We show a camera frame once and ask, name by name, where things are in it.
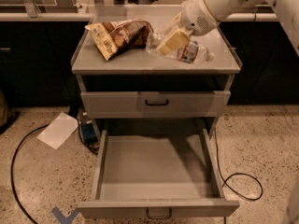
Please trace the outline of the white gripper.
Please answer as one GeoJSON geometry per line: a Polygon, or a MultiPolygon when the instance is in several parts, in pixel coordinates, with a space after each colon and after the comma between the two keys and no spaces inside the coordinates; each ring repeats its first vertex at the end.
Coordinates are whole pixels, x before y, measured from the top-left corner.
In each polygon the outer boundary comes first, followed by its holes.
{"type": "Polygon", "coordinates": [[[182,25],[193,31],[194,35],[206,35],[218,26],[218,21],[209,11],[205,0],[187,0],[182,3],[181,13],[169,22],[164,34],[169,35],[158,45],[157,50],[167,55],[190,42],[190,32],[180,28],[182,25]]]}

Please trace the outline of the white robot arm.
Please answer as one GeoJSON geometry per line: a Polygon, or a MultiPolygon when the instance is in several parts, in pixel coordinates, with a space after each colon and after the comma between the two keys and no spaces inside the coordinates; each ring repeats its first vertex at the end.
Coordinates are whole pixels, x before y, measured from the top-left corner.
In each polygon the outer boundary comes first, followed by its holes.
{"type": "Polygon", "coordinates": [[[275,14],[292,50],[299,47],[299,0],[185,0],[180,11],[170,21],[160,51],[168,54],[190,41],[193,35],[206,35],[232,14],[247,7],[264,3],[275,14]]]}

